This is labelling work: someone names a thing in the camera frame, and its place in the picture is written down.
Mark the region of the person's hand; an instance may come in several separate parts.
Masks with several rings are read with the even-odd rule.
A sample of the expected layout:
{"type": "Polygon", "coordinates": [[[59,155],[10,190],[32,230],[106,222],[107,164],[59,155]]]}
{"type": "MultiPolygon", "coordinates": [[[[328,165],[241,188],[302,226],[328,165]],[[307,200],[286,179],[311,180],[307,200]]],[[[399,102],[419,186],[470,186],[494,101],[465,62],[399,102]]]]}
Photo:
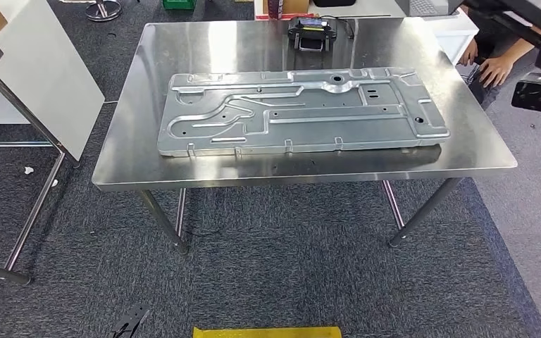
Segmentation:
{"type": "Polygon", "coordinates": [[[465,51],[462,53],[461,58],[459,59],[458,64],[469,66],[473,65],[478,58],[478,44],[475,39],[472,39],[465,51]]]}
{"type": "Polygon", "coordinates": [[[511,73],[514,63],[508,56],[486,59],[479,67],[479,82],[484,88],[502,85],[511,73]]]}

